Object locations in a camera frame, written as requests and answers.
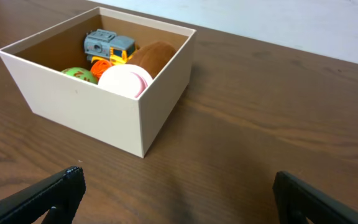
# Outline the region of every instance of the open box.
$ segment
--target open box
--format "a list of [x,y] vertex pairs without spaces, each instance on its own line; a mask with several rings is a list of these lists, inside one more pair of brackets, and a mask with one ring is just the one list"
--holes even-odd
[[[140,47],[162,40],[177,50],[153,83],[131,99],[60,71],[89,68],[87,32],[114,31]],[[94,8],[0,49],[33,113],[144,157],[190,79],[195,30],[119,11]]]

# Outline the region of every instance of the toy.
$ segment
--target toy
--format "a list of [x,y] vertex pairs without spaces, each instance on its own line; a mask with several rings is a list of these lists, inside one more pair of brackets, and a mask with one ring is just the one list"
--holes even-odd
[[79,79],[85,80],[90,83],[98,84],[98,80],[92,75],[90,71],[85,68],[67,68],[62,71],[62,73],[77,77]]
[[102,29],[91,32],[84,41],[86,59],[91,63],[106,59],[113,65],[125,64],[137,49],[134,39]]
[[172,45],[158,41],[142,47],[127,64],[138,65],[155,78],[175,53]]
[[146,70],[127,64],[108,68],[100,77],[98,86],[121,96],[137,98],[152,82],[153,78]]
[[100,76],[109,68],[112,67],[112,64],[105,59],[98,60],[91,68],[91,73],[97,79],[100,79]]

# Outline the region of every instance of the table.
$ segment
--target table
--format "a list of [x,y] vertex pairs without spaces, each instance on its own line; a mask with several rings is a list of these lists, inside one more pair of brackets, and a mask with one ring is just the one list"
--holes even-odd
[[[0,48],[95,6],[0,0]],[[82,166],[74,223],[278,223],[288,170],[358,211],[358,65],[188,26],[191,80],[145,159],[32,114],[0,59],[0,199]]]

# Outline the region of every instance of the toy truck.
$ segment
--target toy truck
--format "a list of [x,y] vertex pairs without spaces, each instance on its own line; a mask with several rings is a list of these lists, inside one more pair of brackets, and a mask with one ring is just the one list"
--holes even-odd
[[87,34],[84,41],[86,59],[91,63],[108,60],[113,65],[125,64],[138,49],[134,39],[102,29]]

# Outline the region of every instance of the white round object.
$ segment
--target white round object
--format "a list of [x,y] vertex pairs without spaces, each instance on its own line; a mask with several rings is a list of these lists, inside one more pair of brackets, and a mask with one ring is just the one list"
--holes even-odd
[[111,93],[137,98],[152,82],[153,78],[142,67],[115,65],[101,75],[98,86]]

